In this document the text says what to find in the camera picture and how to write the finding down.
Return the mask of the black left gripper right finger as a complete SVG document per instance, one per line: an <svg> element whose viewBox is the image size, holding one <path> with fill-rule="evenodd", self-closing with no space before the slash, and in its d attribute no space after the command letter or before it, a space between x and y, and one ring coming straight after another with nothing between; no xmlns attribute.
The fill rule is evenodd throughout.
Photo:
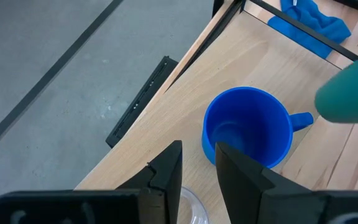
<svg viewBox="0 0 358 224"><path fill-rule="evenodd" d="M317 224L327 196L216 143L219 187L232 224Z"/></svg>

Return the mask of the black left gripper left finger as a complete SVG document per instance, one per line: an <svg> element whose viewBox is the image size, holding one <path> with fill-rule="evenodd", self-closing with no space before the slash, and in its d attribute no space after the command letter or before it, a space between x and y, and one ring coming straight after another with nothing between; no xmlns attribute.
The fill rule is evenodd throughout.
<svg viewBox="0 0 358 224"><path fill-rule="evenodd" d="M124 209L126 224L177 224L182 181L182 142L174 140L141 171L121 184L135 192Z"/></svg>

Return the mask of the clear plastic cup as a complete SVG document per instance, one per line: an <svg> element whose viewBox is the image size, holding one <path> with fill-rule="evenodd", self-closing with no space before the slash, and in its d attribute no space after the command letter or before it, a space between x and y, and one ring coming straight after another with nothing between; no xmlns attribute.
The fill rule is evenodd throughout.
<svg viewBox="0 0 358 224"><path fill-rule="evenodd" d="M177 224L209 224L208 213L203 203L184 186L180 192Z"/></svg>

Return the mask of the blue plastic mug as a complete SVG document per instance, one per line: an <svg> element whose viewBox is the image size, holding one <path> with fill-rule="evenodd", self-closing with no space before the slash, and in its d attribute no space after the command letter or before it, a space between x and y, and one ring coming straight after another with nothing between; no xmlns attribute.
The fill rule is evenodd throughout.
<svg viewBox="0 0 358 224"><path fill-rule="evenodd" d="M225 142L268 168L288 154L293 133L314 122L310 112L289 114L274 96L249 86L231 88L209 104L201 144L215 165L215 144Z"/></svg>

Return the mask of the green plastic cup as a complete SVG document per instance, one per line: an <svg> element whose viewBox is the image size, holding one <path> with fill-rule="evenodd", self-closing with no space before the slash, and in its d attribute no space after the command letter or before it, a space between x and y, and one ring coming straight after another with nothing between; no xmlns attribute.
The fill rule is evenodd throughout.
<svg viewBox="0 0 358 224"><path fill-rule="evenodd" d="M314 105L332 123L358 123L358 60L319 88Z"/></svg>

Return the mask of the wooden shelf with black legs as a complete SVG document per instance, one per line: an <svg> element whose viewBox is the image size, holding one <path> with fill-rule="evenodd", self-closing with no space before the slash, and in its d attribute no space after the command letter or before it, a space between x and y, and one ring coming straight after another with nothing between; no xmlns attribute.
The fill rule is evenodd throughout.
<svg viewBox="0 0 358 224"><path fill-rule="evenodd" d="M353 127L320 117L314 94L350 63L338 53L321 59L270 28L259 13L238 13L178 80L164 84L79 188L114 189L179 139L183 143L183 184L201 200L211 223L228 223L216 169L201 149L202 121L218 94L252 86L275 96L291 113L313 114L314 124L295 134L289 155L275 171L309 189L327 189Z"/></svg>

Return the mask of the blue cloth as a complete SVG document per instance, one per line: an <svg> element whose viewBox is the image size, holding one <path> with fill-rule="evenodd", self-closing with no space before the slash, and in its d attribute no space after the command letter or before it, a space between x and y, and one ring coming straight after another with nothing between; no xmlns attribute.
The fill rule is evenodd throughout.
<svg viewBox="0 0 358 224"><path fill-rule="evenodd" d="M280 4L286 15L337 44L351 36L342 19L324 15L313 0L281 0ZM272 17L268 25L323 59L332 52L329 46L277 16Z"/></svg>

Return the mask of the black metal table frame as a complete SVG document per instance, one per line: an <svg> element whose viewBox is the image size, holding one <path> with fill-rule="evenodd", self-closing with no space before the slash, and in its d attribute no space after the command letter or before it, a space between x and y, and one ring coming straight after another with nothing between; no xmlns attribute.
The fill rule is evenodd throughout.
<svg viewBox="0 0 358 224"><path fill-rule="evenodd" d="M159 92L164 83L171 77L171 86L179 77L202 55L202 53L214 42L220 33L226 28L235 13L247 0L214 0L213 17L204 31L193 43L189 51L179 61L168 56L156 66L136 97L132 100L124 114L121 116L115 127L112 129L106 143L113 148L128 132L139 115L147 107L149 102Z"/></svg>

